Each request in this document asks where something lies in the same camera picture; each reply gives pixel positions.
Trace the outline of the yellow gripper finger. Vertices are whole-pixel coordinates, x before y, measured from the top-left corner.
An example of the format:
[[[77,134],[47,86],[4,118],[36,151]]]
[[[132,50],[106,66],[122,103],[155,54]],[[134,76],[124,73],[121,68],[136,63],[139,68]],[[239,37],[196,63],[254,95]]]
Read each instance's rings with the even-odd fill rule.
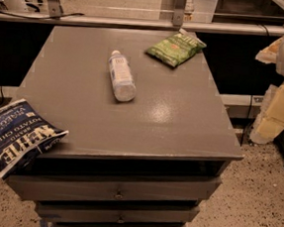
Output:
[[[260,113],[255,118],[249,137],[254,144],[267,144],[284,131],[284,82],[270,85],[265,92]]]
[[[255,59],[263,63],[276,63],[277,53],[279,52],[279,47],[282,41],[282,38],[275,40],[271,45],[259,51],[258,54],[256,54]]]

